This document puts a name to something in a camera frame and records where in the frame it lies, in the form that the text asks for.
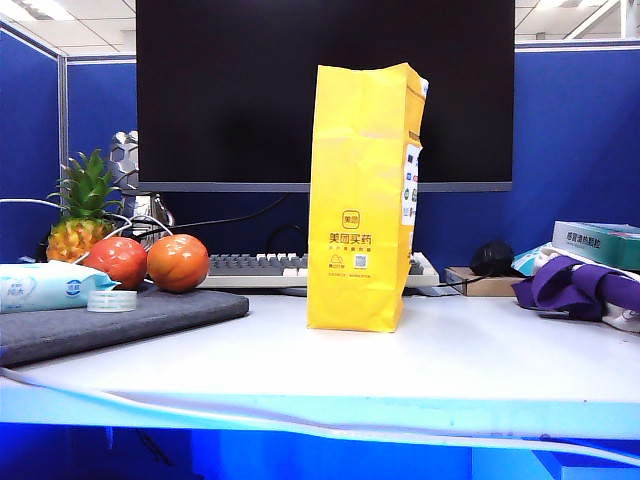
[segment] pineapple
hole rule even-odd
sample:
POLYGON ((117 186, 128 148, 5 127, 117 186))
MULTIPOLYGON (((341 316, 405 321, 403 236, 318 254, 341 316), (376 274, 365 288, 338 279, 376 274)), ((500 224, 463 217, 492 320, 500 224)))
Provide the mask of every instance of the pineapple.
POLYGON ((71 158, 70 165, 62 167, 67 178, 58 182, 60 192, 49 195, 61 197, 66 204, 60 221, 49 234, 48 260, 74 262, 115 228, 105 218, 105 207, 120 202, 105 201, 117 188, 109 185, 111 173, 103 173, 105 165, 100 150, 94 150, 89 158, 81 152, 80 157, 84 165, 71 158))

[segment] ceiling light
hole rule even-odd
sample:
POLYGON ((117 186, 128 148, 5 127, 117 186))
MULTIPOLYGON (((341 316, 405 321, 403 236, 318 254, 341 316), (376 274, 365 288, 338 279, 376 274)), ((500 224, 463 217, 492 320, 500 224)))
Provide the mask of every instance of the ceiling light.
POLYGON ((73 20, 73 16, 55 0, 22 0, 34 10, 51 17, 53 20, 73 20))
POLYGON ((565 2, 565 0, 540 0, 536 5, 536 8, 540 10, 546 10, 548 8, 559 7, 565 2))
POLYGON ((0 0, 0 15, 5 15, 16 22, 33 22, 35 20, 29 15, 29 12, 11 0, 0 0))
POLYGON ((607 2, 607 0, 582 0, 580 7, 601 7, 607 2))

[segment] black screen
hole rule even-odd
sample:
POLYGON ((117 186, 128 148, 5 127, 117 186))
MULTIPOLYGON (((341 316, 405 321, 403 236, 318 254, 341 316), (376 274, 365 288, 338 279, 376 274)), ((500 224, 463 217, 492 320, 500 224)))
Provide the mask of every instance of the black screen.
POLYGON ((138 0, 140 181, 307 183, 317 66, 406 61, 430 83, 420 181, 510 182, 513 17, 513 0, 138 0))

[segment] desk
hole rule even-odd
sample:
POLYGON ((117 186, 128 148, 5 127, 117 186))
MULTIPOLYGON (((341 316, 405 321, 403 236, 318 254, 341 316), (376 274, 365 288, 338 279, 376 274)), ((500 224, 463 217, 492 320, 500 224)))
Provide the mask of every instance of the desk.
POLYGON ((405 298, 393 334, 312 330, 306 299, 249 298, 244 318, 18 369, 231 417, 147 410, 1 378, 0 421, 289 431, 302 424, 320 427, 321 436, 361 428, 381 439, 403 431, 640 438, 638 335, 542 319, 512 298, 462 296, 405 298), (273 423, 246 421, 265 417, 273 423))

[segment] cardboard box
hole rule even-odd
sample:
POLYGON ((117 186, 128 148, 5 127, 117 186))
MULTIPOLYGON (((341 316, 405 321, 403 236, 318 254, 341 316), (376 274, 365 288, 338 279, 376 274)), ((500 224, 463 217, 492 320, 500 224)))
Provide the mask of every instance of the cardboard box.
POLYGON ((608 223, 555 222, 551 244, 610 267, 640 270, 640 228, 608 223))
MULTIPOLYGON (((448 267, 444 271, 446 283, 459 283, 478 278, 469 267, 448 267)), ((473 283, 454 285, 453 288, 468 297, 515 297, 511 285, 524 280, 520 277, 488 277, 473 283)))

